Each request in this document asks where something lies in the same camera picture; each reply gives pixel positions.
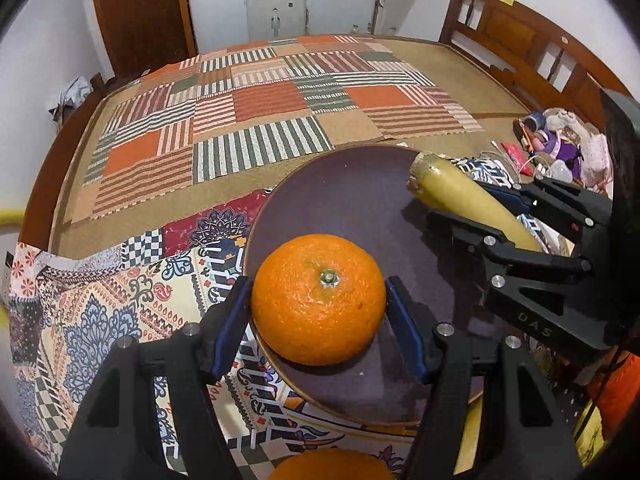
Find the patterned cloth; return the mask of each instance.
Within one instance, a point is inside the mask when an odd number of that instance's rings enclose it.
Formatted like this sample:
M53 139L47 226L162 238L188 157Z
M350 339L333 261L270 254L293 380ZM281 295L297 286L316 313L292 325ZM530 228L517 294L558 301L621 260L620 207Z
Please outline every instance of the patterned cloth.
M452 162L475 178L511 185L500 162ZM78 405L118 337L168 337L224 300L242 274L244 245L269 192L257 190L80 262L18 245L10 320L21 415L53 469ZM166 379L155 386L167 463L184 471ZM266 480L287 456L322 446L372 454L398 473L417 429L363 426L306 402L267 362L249 327L230 372L209 394L245 479Z
M347 143L481 129L367 36L305 36L196 56L111 96L98 122L72 223Z

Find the banana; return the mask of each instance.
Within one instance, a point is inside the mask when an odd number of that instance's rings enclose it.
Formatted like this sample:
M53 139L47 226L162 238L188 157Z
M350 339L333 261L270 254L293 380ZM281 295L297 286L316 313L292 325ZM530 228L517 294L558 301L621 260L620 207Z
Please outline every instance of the banana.
M419 153L409 175L407 188L424 205L500 229L516 247L542 252L515 216L448 160L433 153Z

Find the sticker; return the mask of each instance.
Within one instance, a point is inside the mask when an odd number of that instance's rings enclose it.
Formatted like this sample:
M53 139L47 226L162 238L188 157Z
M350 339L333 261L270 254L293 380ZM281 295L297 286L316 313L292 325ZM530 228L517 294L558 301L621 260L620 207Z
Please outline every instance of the sticker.
M502 3L510 5L511 7L513 7L513 0L500 0Z

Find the black cable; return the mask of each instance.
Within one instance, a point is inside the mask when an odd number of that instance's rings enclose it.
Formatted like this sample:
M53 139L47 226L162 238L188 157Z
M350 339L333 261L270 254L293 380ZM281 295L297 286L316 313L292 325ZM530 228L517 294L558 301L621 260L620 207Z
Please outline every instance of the black cable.
M602 380L602 384L600 385L600 389L598 390L598 394L596 395L595 399L591 401L591 406L589 406L589 411L587 411L587 415L582 420L580 428L578 428L578 431L574 435L574 442L578 442L578 439L580 438L582 432L584 431L584 428L587 427L587 424L589 423L591 415L593 415L593 412L596 409L596 405L600 400L602 393L604 392L604 388L607 386L607 383L609 382L609 378L611 377L613 370L615 370L617 367L618 358L620 357L621 353L622 353L622 345L618 345L616 352L613 354L613 359L609 363L609 366L607 367L607 370L604 373L604 378Z

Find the wooden headboard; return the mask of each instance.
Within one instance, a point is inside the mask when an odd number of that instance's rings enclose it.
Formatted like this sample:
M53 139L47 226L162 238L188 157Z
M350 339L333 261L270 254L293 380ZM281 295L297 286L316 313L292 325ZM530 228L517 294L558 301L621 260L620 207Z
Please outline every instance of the wooden headboard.
M600 88L630 95L580 41L513 0L450 0L440 42L484 66L531 110L566 108L600 131L604 131ZM478 55L486 52L482 47L490 51L488 56Z

